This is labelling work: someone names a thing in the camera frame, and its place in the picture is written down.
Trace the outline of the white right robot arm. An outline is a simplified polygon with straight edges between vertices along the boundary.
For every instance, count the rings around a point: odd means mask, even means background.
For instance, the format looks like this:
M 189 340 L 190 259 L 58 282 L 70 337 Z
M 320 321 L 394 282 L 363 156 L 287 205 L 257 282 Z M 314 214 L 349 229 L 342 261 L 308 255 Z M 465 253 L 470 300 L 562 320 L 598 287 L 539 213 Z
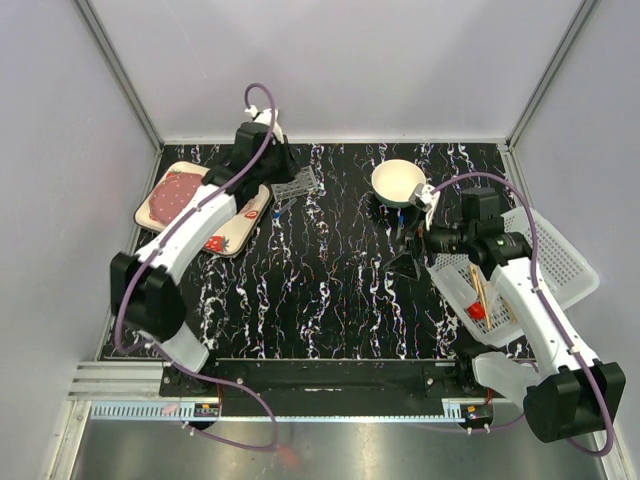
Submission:
M 606 454 L 626 377 L 585 343 L 546 283 L 534 213 L 518 208 L 528 228 L 513 230 L 497 192 L 471 188 L 462 193 L 460 222 L 438 226 L 439 197 L 427 183 L 410 187 L 418 217 L 388 265 L 416 278 L 424 258 L 439 293 L 483 344 L 454 371 L 455 387 L 470 397 L 489 389 L 508 399 L 545 443 L 603 431 L 599 452 Z

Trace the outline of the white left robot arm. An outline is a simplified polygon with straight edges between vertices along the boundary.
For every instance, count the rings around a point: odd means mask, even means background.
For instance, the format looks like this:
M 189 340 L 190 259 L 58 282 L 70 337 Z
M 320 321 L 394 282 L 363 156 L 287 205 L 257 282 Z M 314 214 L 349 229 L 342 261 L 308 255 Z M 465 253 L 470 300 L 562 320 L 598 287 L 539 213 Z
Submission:
M 205 365 L 208 349 L 186 324 L 182 276 L 209 238 L 252 200 L 260 186 L 294 179 L 297 167 L 277 110 L 252 113 L 238 128 L 225 163 L 209 169 L 194 196 L 169 225 L 134 254 L 118 253 L 110 264 L 114 343 L 123 354 L 123 330 L 184 369 L 181 384 L 196 396 L 215 386 L 216 372 Z

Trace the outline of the white wash bottle red cap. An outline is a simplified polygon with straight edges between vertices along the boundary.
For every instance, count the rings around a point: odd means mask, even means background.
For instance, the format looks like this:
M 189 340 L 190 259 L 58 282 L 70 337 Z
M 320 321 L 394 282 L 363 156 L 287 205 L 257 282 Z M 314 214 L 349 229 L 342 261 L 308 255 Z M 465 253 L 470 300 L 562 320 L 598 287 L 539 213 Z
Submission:
M 484 320 L 485 309 L 482 306 L 478 292 L 469 284 L 460 272 L 452 265 L 441 270 L 446 298 L 457 313 L 464 312 L 472 320 Z

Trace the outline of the wooden test tube clamp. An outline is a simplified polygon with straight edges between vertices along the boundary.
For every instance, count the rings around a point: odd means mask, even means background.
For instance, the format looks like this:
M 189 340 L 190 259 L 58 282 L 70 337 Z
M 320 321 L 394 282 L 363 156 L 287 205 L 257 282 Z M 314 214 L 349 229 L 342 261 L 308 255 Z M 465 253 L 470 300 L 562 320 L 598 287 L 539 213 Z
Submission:
M 478 295 L 478 298 L 480 300 L 480 303 L 482 305 L 483 311 L 484 311 L 484 319 L 485 319 L 485 324 L 486 324 L 486 328 L 488 330 L 492 329 L 492 322 L 491 322 L 491 317 L 490 317 L 490 312 L 489 312 L 489 308 L 488 308 L 488 304 L 486 301 L 486 295 L 485 295 L 485 291 L 484 291 L 484 287 L 483 284 L 480 280 L 477 268 L 474 264 L 470 264 L 469 267 L 469 274 L 474 286 L 474 289 L 476 290 L 476 293 Z

